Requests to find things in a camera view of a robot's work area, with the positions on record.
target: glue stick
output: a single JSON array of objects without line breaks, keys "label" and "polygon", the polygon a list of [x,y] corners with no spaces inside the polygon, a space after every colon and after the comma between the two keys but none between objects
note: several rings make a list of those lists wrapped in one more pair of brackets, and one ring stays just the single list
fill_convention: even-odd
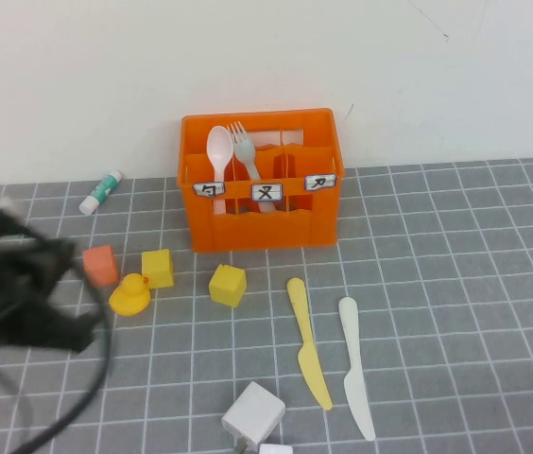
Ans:
[{"label": "glue stick", "polygon": [[84,201],[79,205],[79,211],[84,215],[91,215],[98,205],[100,205],[107,196],[117,187],[119,182],[122,180],[122,174],[117,170],[107,174],[103,181],[98,184],[95,190],[90,196],[88,196]]}]

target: white plastic fork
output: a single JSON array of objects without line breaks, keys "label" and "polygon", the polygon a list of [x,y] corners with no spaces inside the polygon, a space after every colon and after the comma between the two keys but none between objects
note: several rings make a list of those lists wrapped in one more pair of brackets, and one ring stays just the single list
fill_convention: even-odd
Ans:
[{"label": "white plastic fork", "polygon": [[[239,121],[231,123],[227,129],[232,137],[235,158],[246,167],[250,180],[254,182],[259,181],[260,174],[254,163],[254,160],[256,159],[256,148],[254,147],[254,144],[252,144],[246,129]],[[262,213],[271,213],[275,211],[275,205],[271,201],[259,201],[258,207]]]}]

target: orange crate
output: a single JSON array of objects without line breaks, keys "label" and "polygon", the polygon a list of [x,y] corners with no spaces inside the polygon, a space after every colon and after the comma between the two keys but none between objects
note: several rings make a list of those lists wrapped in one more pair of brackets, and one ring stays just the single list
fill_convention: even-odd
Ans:
[{"label": "orange crate", "polygon": [[[280,137],[285,131],[302,130],[303,143],[256,147],[260,182],[250,181],[246,168],[233,157],[225,172],[225,192],[205,197],[206,185],[209,188],[214,180],[206,154],[208,134],[214,126],[226,127],[234,121],[240,121],[250,133],[278,131]],[[330,109],[182,119],[178,185],[197,253],[335,244],[343,177],[344,165]],[[320,183],[333,185],[322,187]],[[281,185],[281,199],[275,202],[277,211],[260,212],[259,202],[252,199],[256,184]],[[258,194],[260,187],[253,189]],[[218,199],[226,201],[227,214],[214,214],[213,201]]]}]

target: white cube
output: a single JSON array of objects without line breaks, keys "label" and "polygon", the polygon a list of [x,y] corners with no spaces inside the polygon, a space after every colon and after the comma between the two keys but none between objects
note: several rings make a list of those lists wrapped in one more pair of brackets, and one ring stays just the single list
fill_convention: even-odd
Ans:
[{"label": "white cube", "polygon": [[284,414],[284,402],[252,381],[222,417],[222,426],[258,451]]}]

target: spoon head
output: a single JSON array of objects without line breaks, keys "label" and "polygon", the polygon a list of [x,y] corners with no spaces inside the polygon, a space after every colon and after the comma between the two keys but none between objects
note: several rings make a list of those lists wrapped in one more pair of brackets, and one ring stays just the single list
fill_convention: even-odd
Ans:
[{"label": "spoon head", "polygon": [[208,159],[215,170],[223,170],[232,159],[232,139],[222,126],[214,126],[208,135]]}]

